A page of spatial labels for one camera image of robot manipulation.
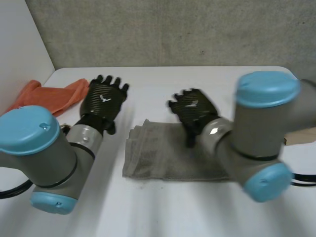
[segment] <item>gray towel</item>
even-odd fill
[[[184,146],[185,132],[179,123],[145,120],[130,131],[125,146],[123,176],[134,179],[175,181],[229,181],[215,157],[199,144]]]

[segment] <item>silver band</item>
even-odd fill
[[[210,154],[214,155],[216,144],[227,132],[231,131],[232,124],[225,118],[218,118],[205,126],[199,141]]]
[[[103,138],[93,127],[77,124],[70,129],[67,140],[87,147],[96,156]]]

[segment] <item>folded towel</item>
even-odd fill
[[[21,90],[5,113],[21,106],[39,105],[47,108],[57,117],[71,105],[82,100],[88,90],[89,83],[86,79],[79,79],[65,88],[42,87],[38,81],[32,80]]]
[[[123,177],[173,181],[230,181],[216,157],[197,141],[185,147],[185,131],[179,123],[150,122],[129,133]]]

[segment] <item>white logo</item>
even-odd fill
[[[198,100],[194,100],[192,101],[192,104],[186,105],[186,107],[196,107],[196,106],[198,106]]]
[[[111,98],[110,98],[110,99],[104,99],[104,98],[103,98],[103,95],[100,95],[100,99],[102,100],[102,102],[107,102],[107,101],[110,101],[110,100],[111,100]]]

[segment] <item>blue joint cap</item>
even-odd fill
[[[249,108],[268,108],[293,100],[301,90],[300,81],[284,72],[253,72],[237,84],[236,101]]]
[[[49,110],[24,106],[0,117],[0,151],[25,156],[49,147],[58,138],[60,127]]]
[[[273,164],[248,179],[243,190],[257,202],[273,200],[291,185],[293,177],[285,164]]]
[[[71,213],[77,201],[72,197],[46,192],[33,192],[30,198],[33,207],[41,211],[61,215]]]

